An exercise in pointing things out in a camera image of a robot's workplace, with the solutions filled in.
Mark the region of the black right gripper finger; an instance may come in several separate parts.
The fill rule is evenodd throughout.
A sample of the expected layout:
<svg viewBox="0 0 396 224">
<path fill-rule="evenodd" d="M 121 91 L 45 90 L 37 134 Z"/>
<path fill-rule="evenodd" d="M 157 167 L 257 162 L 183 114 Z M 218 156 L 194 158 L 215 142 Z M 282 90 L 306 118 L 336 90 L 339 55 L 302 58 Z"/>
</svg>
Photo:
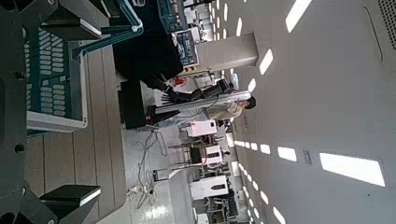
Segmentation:
<svg viewBox="0 0 396 224">
<path fill-rule="evenodd" d="M 82 224 L 101 194 L 99 186 L 63 185 L 41 197 L 27 190 L 18 224 Z"/>
<path fill-rule="evenodd" d="M 66 41 L 101 38 L 100 10 L 90 0 L 18 0 L 22 25 L 29 32 L 39 29 Z"/>
</svg>

